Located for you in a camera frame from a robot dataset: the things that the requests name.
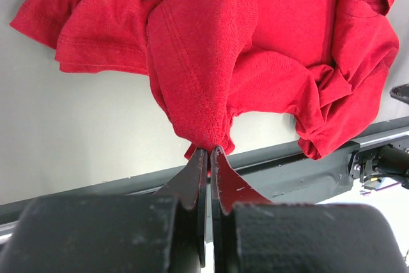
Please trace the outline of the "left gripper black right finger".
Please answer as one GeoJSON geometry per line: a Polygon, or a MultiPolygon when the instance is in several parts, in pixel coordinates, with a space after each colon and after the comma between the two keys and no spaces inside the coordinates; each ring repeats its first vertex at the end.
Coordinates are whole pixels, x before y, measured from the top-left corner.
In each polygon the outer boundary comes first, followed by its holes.
{"type": "Polygon", "coordinates": [[[239,272],[234,205],[271,205],[272,202],[231,167],[221,146],[215,147],[210,155],[210,178],[215,271],[239,272]]]}

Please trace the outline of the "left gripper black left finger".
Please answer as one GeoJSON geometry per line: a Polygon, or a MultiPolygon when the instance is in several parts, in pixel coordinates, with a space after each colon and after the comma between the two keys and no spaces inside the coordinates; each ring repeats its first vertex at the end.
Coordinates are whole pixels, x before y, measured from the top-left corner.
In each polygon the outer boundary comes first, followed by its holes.
{"type": "Polygon", "coordinates": [[[186,166],[157,192],[178,200],[169,252],[170,268],[205,266],[207,151],[196,149],[186,166]]]}

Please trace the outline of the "red t-shirt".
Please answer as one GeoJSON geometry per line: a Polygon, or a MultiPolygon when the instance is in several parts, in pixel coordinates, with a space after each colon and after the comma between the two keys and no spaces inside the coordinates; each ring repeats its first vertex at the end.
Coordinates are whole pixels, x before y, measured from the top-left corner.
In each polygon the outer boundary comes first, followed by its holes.
{"type": "Polygon", "coordinates": [[[377,117],[399,40],[395,0],[25,0],[11,21],[67,73],[147,75],[175,133],[234,150],[233,119],[295,118],[318,160],[377,117]]]}

